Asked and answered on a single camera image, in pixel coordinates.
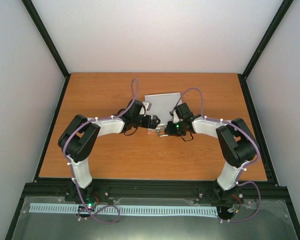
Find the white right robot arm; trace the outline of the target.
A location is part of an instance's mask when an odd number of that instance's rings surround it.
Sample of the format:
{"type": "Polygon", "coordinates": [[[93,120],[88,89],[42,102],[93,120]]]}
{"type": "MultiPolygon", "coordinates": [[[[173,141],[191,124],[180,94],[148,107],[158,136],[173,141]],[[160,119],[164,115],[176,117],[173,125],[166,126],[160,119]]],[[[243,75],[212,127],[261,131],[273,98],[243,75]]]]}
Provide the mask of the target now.
{"type": "Polygon", "coordinates": [[[225,164],[216,182],[224,191],[234,188],[242,172],[261,157],[259,146],[242,118],[232,121],[194,115],[186,103],[173,108],[172,120],[165,127],[168,136],[181,137],[202,134],[218,139],[225,164]]]}

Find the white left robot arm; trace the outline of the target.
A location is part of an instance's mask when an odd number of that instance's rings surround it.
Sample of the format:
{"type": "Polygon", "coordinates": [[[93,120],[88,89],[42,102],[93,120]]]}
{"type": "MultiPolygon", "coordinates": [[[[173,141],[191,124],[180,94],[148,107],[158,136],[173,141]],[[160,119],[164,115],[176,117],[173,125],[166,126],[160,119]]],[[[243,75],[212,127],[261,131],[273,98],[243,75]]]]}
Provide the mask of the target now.
{"type": "Polygon", "coordinates": [[[109,134],[126,134],[132,128],[156,129],[161,120],[148,115],[148,104],[132,99],[126,108],[105,118],[87,118],[76,115],[60,136],[57,144],[71,166],[72,181],[78,186],[76,195],[82,201],[93,198],[94,188],[89,184],[92,176],[88,157],[98,137],[109,134]]]}

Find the aluminium poker case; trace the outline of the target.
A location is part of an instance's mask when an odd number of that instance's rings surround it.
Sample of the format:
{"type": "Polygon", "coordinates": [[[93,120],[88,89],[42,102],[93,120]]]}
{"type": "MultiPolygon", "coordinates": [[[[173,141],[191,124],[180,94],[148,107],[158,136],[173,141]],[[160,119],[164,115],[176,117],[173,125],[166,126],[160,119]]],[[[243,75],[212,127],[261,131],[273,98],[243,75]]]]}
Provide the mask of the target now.
{"type": "Polygon", "coordinates": [[[177,100],[180,99],[180,92],[148,94],[144,96],[144,103],[148,104],[147,115],[156,115],[160,119],[160,124],[155,129],[148,129],[149,132],[156,132],[159,137],[167,136],[165,128],[169,121],[173,121],[171,115],[177,100]]]}

